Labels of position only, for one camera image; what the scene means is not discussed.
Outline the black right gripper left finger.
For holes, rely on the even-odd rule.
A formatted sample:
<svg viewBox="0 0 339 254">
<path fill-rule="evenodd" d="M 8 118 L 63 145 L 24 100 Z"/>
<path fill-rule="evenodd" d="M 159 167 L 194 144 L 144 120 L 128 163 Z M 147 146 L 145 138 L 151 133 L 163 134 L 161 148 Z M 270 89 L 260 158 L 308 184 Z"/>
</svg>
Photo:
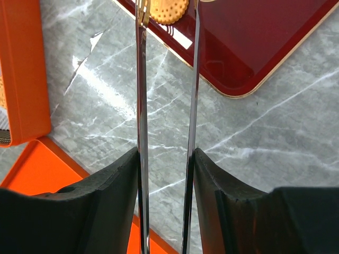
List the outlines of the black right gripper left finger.
<svg viewBox="0 0 339 254">
<path fill-rule="evenodd" d="M 1 253 L 126 253 L 139 153 L 55 193 L 1 189 Z"/>
</svg>

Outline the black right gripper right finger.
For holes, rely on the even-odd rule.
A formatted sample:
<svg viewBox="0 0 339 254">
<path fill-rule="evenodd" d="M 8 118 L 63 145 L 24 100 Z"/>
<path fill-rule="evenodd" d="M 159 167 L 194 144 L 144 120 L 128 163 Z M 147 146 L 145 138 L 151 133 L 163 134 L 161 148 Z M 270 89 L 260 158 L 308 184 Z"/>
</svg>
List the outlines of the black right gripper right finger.
<svg viewBox="0 0 339 254">
<path fill-rule="evenodd" d="M 204 253 L 338 253 L 338 188 L 279 187 L 266 193 L 194 153 Z"/>
</svg>

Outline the metal serving tongs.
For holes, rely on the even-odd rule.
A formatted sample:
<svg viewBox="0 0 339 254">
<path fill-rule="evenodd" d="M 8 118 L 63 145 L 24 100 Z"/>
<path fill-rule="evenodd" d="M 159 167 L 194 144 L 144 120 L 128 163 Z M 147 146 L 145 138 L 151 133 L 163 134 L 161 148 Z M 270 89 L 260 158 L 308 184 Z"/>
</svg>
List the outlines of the metal serving tongs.
<svg viewBox="0 0 339 254">
<path fill-rule="evenodd" d="M 195 7 L 195 38 L 193 57 L 193 84 L 190 106 L 190 123 L 188 137 L 188 153 L 186 161 L 185 198 L 183 210 L 183 229 L 181 253 L 190 252 L 191 212 L 194 177 L 194 150 L 197 128 L 197 105 L 199 93 L 199 39 L 200 14 L 199 1 Z M 148 187 L 148 122 L 147 122 L 147 77 L 146 77 L 146 39 L 151 10 L 150 1 L 135 2 L 136 32 L 136 74 L 137 74 L 137 129 L 138 152 L 140 164 L 138 168 L 138 212 L 140 225 L 140 252 L 150 252 L 149 230 L 149 187 Z"/>
</svg>

